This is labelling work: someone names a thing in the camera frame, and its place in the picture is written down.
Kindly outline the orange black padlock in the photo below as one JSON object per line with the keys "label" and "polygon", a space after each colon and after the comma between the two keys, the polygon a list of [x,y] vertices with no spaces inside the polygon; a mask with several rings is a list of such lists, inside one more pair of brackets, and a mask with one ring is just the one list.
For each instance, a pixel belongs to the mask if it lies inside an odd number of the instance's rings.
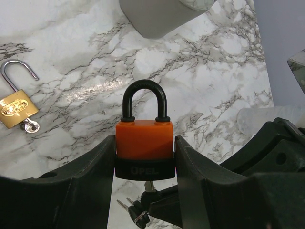
{"label": "orange black padlock", "polygon": [[[152,91],[157,99],[154,120],[136,120],[132,99],[142,89]],[[135,181],[157,181],[175,177],[173,124],[167,115],[163,88],[143,79],[129,85],[122,99],[122,117],[116,125],[115,175]]]}

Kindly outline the brass padlock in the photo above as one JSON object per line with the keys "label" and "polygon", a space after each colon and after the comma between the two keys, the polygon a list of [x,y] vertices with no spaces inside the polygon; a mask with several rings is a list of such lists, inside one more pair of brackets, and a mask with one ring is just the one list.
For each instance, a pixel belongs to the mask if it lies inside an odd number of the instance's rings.
{"label": "brass padlock", "polygon": [[0,73],[4,80],[14,90],[14,93],[8,95],[0,100],[0,121],[8,128],[11,129],[17,125],[20,125],[25,119],[29,118],[39,112],[37,106],[22,90],[17,86],[7,75],[6,69],[11,64],[22,65],[32,77],[38,81],[39,77],[32,70],[32,68],[24,61],[11,59],[5,61],[0,67]]}

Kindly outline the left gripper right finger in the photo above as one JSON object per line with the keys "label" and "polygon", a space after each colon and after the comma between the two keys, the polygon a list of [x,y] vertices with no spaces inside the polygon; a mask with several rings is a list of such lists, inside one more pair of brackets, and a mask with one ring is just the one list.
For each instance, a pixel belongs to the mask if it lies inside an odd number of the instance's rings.
{"label": "left gripper right finger", "polygon": [[175,138],[178,194],[185,229],[302,229],[304,173],[245,177]]}

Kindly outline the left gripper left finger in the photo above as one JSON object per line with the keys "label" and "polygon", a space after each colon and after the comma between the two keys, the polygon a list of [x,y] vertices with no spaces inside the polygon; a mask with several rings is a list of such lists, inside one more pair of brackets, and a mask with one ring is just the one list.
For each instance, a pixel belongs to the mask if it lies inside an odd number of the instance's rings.
{"label": "left gripper left finger", "polygon": [[107,228],[115,151],[115,136],[110,135],[94,149],[39,178],[1,177],[1,228]]}

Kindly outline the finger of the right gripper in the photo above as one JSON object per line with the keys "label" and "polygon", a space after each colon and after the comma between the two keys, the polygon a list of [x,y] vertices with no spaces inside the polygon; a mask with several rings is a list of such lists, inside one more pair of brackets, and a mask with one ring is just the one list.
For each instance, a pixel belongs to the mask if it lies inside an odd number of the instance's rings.
{"label": "finger of the right gripper", "polygon": [[220,166],[243,176],[305,171],[305,129],[276,118]]}

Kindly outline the black keys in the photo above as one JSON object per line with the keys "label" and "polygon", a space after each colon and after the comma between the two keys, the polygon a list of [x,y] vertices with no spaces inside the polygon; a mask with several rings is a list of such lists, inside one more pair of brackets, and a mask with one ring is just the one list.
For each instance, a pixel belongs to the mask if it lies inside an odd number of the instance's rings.
{"label": "black keys", "polygon": [[128,206],[117,200],[117,203],[128,212],[133,223],[138,228],[144,229],[150,222],[149,217],[153,217],[182,228],[178,186],[158,191],[153,181],[146,181],[144,187],[145,191],[140,200],[133,201],[127,198],[130,203]]}

